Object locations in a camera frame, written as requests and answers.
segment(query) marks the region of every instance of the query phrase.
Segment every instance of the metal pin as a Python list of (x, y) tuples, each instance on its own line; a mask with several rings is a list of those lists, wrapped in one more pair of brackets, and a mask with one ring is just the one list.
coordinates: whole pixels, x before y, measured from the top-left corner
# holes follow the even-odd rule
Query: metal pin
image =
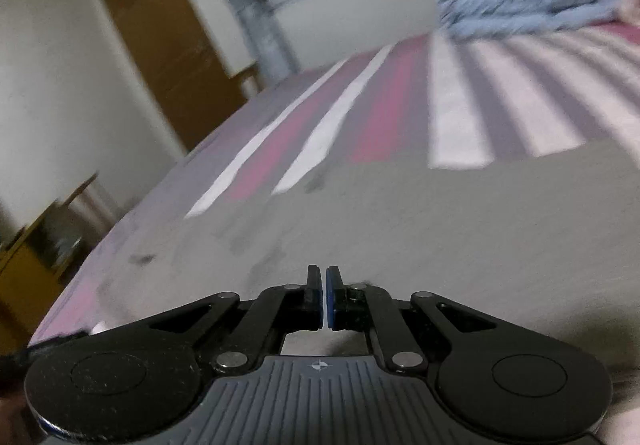
[(402, 351), (396, 353), (391, 357), (391, 361), (402, 369), (407, 367), (415, 367), (422, 363), (422, 357), (418, 353), (413, 351)]
[(217, 364), (226, 369), (240, 367), (246, 364), (248, 360), (246, 354), (240, 353), (239, 351), (226, 351), (225, 353), (220, 353), (216, 358)]

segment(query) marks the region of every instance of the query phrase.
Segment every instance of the round black disc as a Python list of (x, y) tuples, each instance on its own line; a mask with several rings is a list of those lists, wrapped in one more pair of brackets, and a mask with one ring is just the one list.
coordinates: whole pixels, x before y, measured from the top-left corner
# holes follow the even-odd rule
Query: round black disc
[(64, 439), (123, 442), (157, 433), (200, 390), (193, 351), (173, 336), (145, 335), (139, 348), (113, 351), (71, 346), (39, 359), (25, 381), (29, 405)]
[(481, 346), (454, 348), (438, 372), (443, 400), (473, 427), (520, 441), (561, 441), (604, 415), (609, 375), (590, 355), (561, 343), (508, 353), (508, 343), (482, 338)]

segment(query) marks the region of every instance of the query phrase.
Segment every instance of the pink stripe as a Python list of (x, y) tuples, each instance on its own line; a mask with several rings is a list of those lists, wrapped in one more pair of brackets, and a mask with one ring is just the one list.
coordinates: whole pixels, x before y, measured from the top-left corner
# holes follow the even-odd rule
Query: pink stripe
[(92, 281), (82, 281), (46, 330), (36, 331), (32, 342), (50, 339), (57, 335), (68, 335), (83, 329), (86, 316), (89, 313), (97, 313), (99, 310), (97, 287), (98, 285)]
[(227, 197), (232, 200), (245, 200), (264, 183), (277, 165), (287, 147), (300, 135), (309, 119), (320, 107), (322, 93), (316, 92), (300, 104), (286, 121), (271, 133), (251, 161), (239, 172), (238, 177), (228, 190)]
[(404, 113), (414, 59), (418, 51), (398, 54), (396, 71), (376, 97), (367, 125), (351, 155), (354, 162), (385, 160), (399, 143), (399, 126)]
[(609, 33), (614, 33), (633, 44), (640, 44), (640, 28), (623, 22), (610, 22), (599, 26)]
[(238, 201), (251, 197), (268, 180), (287, 149), (301, 138), (322, 104), (335, 100), (358, 74), (354, 70), (366, 64), (371, 57), (369, 54), (353, 57), (322, 88), (296, 107), (244, 164), (226, 192), (226, 197)]

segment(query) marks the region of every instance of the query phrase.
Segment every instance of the white stripe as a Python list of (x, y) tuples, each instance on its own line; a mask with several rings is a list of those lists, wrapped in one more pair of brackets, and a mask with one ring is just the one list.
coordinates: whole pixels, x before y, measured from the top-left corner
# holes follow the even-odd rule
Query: white stripe
[(628, 57), (640, 64), (640, 46), (629, 42), (620, 35), (610, 33), (602, 28), (585, 28), (580, 31), (587, 34), (589, 37), (599, 39), (607, 44), (617, 47), (624, 51)]
[(91, 331), (89, 331), (89, 334), (97, 335), (98, 333), (105, 332), (108, 329), (109, 327), (107, 326), (107, 323), (104, 321), (100, 321), (94, 326), (94, 328)]
[(640, 165), (640, 116), (615, 88), (560, 49), (541, 45), (532, 37), (516, 37), (511, 42), (555, 73)]
[(484, 167), (494, 155), (465, 72), (441, 33), (432, 42), (429, 167)]
[(356, 99), (362, 93), (371, 77), (380, 69), (386, 57), (393, 49), (393, 45), (382, 48), (364, 71), (349, 84), (338, 97), (329, 111), (322, 117), (316, 128), (306, 140), (300, 154), (293, 161), (280, 182), (273, 189), (274, 194), (286, 192), (298, 183), (307, 172), (315, 168), (329, 152), (338, 135), (345, 116), (353, 107)]
[(475, 52), (486, 77), (498, 89), (530, 154), (553, 154), (585, 142), (536, 77), (514, 60), (500, 43), (481, 41), (469, 47)]
[(298, 107), (302, 102), (308, 99), (312, 94), (318, 91), (319, 88), (331, 78), (337, 71), (344, 65), (346, 60), (342, 60), (334, 65), (329, 71), (327, 71), (324, 75), (318, 78), (311, 86), (303, 92), (299, 97), (297, 97), (293, 102), (291, 102), (285, 110), (283, 110), (280, 115), (273, 120), (269, 125), (264, 127), (258, 134), (256, 134), (242, 149), (233, 161), (222, 171), (220, 176), (213, 182), (212, 186), (209, 187), (202, 197), (196, 201), (196, 203), (191, 207), (191, 210), (185, 216), (186, 218), (191, 218), (193, 216), (199, 216), (203, 212), (205, 212), (218, 197), (220, 194), (229, 188), (229, 185), (233, 183), (236, 174), (244, 165), (244, 163), (251, 157), (251, 155), (258, 150), (260, 145), (267, 139), (267, 137), (283, 122), (287, 119), (287, 117), (293, 112), (293, 110)]
[(626, 82), (630, 87), (634, 88), (634, 91), (640, 93), (640, 65), (636, 66), (616, 55), (614, 51), (607, 50), (600, 44), (578, 35), (554, 33), (548, 35), (548, 37), (580, 51), (587, 58), (615, 73), (620, 80)]

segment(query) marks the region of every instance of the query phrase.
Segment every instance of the white wall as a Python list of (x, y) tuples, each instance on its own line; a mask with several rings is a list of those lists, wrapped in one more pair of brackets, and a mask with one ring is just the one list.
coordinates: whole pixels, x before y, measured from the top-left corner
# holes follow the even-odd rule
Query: white wall
[(14, 226), (95, 170), (131, 204), (175, 160), (136, 105), (92, 0), (0, 0), (0, 208)]
[(226, 0), (191, 0), (191, 4), (229, 75), (254, 62), (241, 27)]
[(436, 0), (293, 0), (279, 6), (276, 17), (304, 68), (438, 25)]

